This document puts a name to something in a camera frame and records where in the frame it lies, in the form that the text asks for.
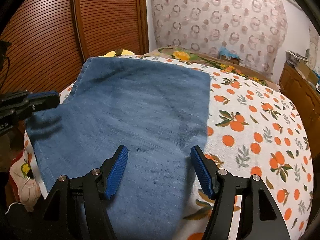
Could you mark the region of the blue denim jeans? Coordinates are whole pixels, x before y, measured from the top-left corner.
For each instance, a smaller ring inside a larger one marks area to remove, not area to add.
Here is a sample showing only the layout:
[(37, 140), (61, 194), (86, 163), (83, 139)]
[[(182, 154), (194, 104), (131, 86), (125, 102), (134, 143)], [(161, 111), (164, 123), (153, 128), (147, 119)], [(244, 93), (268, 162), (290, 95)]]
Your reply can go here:
[(119, 239), (171, 239), (207, 141), (210, 76), (150, 60), (93, 57), (69, 96), (26, 121), (41, 179), (83, 176), (119, 145), (129, 157), (107, 212)]

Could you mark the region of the orange print white blanket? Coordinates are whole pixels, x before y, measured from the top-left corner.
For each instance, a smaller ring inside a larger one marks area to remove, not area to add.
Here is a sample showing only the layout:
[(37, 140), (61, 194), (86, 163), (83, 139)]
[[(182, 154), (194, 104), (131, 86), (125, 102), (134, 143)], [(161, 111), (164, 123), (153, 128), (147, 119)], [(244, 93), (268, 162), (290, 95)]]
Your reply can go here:
[[(237, 74), (162, 57), (121, 56), (150, 60), (207, 73), (210, 76), (207, 141), (204, 155), (235, 176), (258, 175), (274, 198), (291, 239), (299, 239), (309, 220), (313, 194), (313, 168), (308, 136), (300, 114), (290, 99)], [(60, 95), (60, 104), (75, 83)], [(48, 190), (41, 179), (31, 140), (24, 135), (29, 161), (40, 192)], [(214, 201), (196, 178), (180, 223), (171, 239), (200, 239)]]

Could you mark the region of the brown louvered wooden wardrobe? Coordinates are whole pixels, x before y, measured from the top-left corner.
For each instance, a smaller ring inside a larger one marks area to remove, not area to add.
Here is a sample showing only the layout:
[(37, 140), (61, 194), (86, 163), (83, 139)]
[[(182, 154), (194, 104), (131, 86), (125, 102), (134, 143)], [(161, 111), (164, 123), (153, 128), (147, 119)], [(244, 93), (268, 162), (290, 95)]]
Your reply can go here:
[(149, 51), (146, 0), (1, 0), (1, 92), (62, 91), (87, 59)]

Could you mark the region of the yellow Pikachu plush toy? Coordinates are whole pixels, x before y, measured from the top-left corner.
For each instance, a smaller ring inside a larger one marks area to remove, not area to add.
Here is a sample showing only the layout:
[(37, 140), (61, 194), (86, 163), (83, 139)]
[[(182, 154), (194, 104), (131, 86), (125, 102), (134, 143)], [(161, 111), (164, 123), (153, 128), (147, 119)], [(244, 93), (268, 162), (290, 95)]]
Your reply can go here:
[(114, 51), (109, 51), (107, 54), (103, 55), (103, 57), (119, 57), (125, 55), (134, 55), (134, 53), (126, 49), (117, 49)]

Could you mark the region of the long wooden sideboard cabinet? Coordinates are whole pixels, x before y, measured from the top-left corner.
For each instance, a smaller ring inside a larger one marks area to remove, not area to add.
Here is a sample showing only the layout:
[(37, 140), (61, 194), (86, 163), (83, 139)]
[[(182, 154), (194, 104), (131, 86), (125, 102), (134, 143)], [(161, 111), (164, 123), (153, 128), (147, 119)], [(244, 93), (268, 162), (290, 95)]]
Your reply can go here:
[(279, 85), (296, 106), (310, 145), (319, 144), (319, 94), (287, 63), (284, 64)]

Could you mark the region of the open cardboard box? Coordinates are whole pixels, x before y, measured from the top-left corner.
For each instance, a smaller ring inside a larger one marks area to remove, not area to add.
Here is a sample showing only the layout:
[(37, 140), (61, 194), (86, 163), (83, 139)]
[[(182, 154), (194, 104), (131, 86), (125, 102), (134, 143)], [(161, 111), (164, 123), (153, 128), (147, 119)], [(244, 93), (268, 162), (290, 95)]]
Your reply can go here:
[(317, 83), (319, 81), (318, 76), (305, 63), (300, 62), (296, 66), (296, 70), (299, 72), (299, 74), (302, 75), (303, 79), (305, 79), (306, 81), (311, 82), (313, 85), (317, 85)]

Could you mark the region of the floral brown bed blanket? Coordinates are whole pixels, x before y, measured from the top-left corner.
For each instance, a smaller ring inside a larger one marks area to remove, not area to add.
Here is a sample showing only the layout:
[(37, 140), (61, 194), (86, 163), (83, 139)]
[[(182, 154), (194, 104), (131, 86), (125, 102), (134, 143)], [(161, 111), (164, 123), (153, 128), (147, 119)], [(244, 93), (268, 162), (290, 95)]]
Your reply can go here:
[(168, 46), (143, 54), (143, 57), (162, 57), (170, 60), (177, 59), (178, 61), (186, 62), (188, 65), (196, 63), (206, 67), (215, 67), (222, 70), (224, 73), (234, 73), (240, 75), (247, 80), (250, 79), (252, 81), (256, 81), (261, 85), (265, 85), (275, 91), (280, 92), (279, 86), (271, 82), (262, 74), (241, 65), (231, 63), (227, 60), (218, 59), (208, 54), (186, 50), (184, 48)]

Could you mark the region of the stack of newspapers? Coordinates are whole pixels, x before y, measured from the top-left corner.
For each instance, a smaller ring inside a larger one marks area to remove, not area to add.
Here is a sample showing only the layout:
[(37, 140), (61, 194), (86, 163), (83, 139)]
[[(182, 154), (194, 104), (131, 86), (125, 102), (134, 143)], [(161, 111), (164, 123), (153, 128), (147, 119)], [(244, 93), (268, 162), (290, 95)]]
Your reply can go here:
[(286, 55), (286, 62), (287, 64), (295, 67), (297, 65), (299, 65), (300, 63), (307, 63), (308, 62), (308, 58), (304, 57), (298, 53), (295, 53), (293, 51), (287, 50), (285, 51), (285, 55)]

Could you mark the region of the beige tied window curtain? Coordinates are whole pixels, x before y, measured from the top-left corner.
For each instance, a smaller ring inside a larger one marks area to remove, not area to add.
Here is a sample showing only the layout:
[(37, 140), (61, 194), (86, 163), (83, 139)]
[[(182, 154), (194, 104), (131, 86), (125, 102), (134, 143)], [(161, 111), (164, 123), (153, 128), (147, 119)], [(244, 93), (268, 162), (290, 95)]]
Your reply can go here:
[(319, 74), (319, 34), (312, 24), (309, 25), (310, 46), (309, 46), (309, 67)]

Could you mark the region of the circle pattern sheer curtain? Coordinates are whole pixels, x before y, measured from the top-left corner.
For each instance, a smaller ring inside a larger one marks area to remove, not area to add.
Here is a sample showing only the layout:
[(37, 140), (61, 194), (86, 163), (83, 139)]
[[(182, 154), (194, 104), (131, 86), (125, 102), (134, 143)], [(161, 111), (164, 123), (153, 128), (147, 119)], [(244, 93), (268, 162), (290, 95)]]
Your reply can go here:
[(287, 34), (282, 0), (152, 0), (156, 44), (228, 52), (267, 78)]

